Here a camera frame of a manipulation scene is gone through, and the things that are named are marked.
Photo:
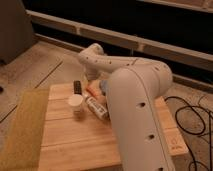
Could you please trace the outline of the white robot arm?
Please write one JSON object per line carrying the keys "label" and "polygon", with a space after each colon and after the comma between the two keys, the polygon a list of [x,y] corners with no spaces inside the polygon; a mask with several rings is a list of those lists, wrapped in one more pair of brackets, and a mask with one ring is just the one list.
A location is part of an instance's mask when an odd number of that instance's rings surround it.
{"label": "white robot arm", "polygon": [[175,171],[155,99],[172,84],[167,64],[141,57],[107,56],[94,43],[78,54],[86,77],[110,74],[106,100],[124,171]]}

